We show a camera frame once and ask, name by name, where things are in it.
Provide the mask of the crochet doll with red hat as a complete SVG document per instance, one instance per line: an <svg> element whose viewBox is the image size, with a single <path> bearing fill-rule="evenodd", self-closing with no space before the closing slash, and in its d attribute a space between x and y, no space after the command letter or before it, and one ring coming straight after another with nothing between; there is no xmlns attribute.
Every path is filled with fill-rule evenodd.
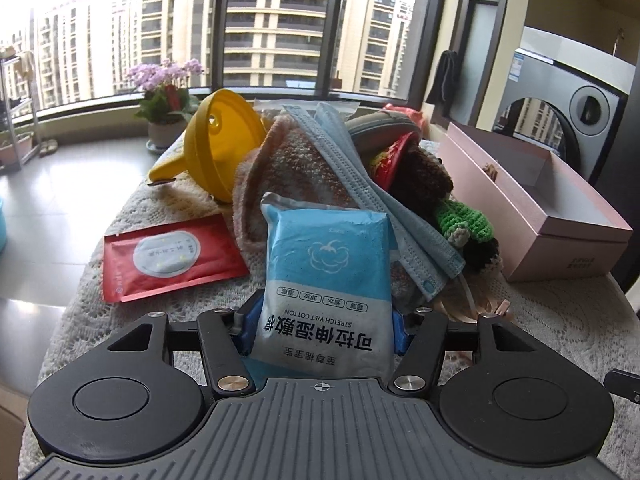
<svg viewBox="0 0 640 480"><path fill-rule="evenodd" d="M451 197L454 182L442 161L420 147L414 132L402 134L376 154L370 177L399 203L427 221L462 253L469 274L500 269L499 242L486 216Z"/></svg>

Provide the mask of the blue wet cotton tissue pack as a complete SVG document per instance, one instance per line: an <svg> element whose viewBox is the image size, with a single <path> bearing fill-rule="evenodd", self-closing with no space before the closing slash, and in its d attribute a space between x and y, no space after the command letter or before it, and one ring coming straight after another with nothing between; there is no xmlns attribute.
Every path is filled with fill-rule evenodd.
<svg viewBox="0 0 640 480"><path fill-rule="evenodd" d="M390 376L387 214L262 196L268 226L262 312L250 356L306 375Z"/></svg>

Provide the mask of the pink cardboard box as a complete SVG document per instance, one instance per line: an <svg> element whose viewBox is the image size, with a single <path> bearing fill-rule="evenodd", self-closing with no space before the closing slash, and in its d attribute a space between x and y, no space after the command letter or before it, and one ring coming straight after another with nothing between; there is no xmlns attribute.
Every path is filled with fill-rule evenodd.
<svg viewBox="0 0 640 480"><path fill-rule="evenodd" d="M438 157L452 196L494 228L509 282L604 275L627 249L631 226L545 148L450 122Z"/></svg>

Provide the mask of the blue surgical face mask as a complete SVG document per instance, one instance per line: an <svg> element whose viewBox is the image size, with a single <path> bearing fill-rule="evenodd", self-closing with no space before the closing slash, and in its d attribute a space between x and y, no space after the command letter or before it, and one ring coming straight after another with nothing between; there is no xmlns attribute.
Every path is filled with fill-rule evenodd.
<svg viewBox="0 0 640 480"><path fill-rule="evenodd" d="M429 223L374 183L346 124L333 106L320 103L314 114L298 104L285 104L283 108L302 128L357 205L388 215L400 263L424 297L435 298L464 268L457 249Z"/></svg>

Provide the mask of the pink striped knit towel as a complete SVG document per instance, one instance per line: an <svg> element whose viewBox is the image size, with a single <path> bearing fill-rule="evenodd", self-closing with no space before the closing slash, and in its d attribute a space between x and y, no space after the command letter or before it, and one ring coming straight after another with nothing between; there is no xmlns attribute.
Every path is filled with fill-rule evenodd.
<svg viewBox="0 0 640 480"><path fill-rule="evenodd" d="M267 192L292 200L342 208L357 203L311 140L288 114L274 120L264 143L235 173L232 221L236 244L250 270L247 289L265 285L267 223L260 201Z"/></svg>

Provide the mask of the beige oval zip case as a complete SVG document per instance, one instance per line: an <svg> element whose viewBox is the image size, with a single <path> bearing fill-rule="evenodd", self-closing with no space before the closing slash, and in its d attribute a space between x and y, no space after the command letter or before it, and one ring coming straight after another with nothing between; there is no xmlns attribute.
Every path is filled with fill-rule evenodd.
<svg viewBox="0 0 640 480"><path fill-rule="evenodd" d="M350 118L346 127L358 150L385 148L406 133L415 133L422 138L422 129L415 122L407 115L391 110Z"/></svg>

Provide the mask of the pink orchid flower pot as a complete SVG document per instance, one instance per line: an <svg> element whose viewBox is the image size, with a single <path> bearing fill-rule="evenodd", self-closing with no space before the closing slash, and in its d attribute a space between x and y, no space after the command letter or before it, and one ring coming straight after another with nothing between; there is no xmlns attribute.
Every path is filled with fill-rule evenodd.
<svg viewBox="0 0 640 480"><path fill-rule="evenodd" d="M148 144L153 151L167 150L190 122L200 101L190 93L189 84L201 73L203 67L195 58L182 64L163 60L130 68L129 80L143 93L136 116L148 125Z"/></svg>

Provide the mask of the black hanging cloth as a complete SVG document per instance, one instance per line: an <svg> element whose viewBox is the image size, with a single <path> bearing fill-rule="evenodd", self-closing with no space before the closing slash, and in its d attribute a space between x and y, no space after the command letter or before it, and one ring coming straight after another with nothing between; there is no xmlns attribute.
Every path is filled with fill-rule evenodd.
<svg viewBox="0 0 640 480"><path fill-rule="evenodd" d="M425 103L434 106L437 115L446 113L456 95L459 80L459 55L455 50L445 50L440 55L436 72L428 90Z"/></svg>

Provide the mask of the yellow plastic funnel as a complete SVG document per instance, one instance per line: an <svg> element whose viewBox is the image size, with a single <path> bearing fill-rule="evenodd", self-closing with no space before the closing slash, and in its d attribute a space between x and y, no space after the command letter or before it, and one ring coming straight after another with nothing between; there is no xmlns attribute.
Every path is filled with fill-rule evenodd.
<svg viewBox="0 0 640 480"><path fill-rule="evenodd" d="M190 119L182 152L155 165L149 180L164 183L186 172L213 198L231 203L236 168L265 137L265 126L250 103L220 89L205 98Z"/></svg>

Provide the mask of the metal plant shelf rack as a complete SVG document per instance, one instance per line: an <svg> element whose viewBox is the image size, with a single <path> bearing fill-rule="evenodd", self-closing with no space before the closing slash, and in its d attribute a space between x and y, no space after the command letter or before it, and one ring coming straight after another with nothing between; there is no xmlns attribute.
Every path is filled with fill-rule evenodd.
<svg viewBox="0 0 640 480"><path fill-rule="evenodd" d="M41 151L35 58L14 47L1 51L1 174L22 169Z"/></svg>

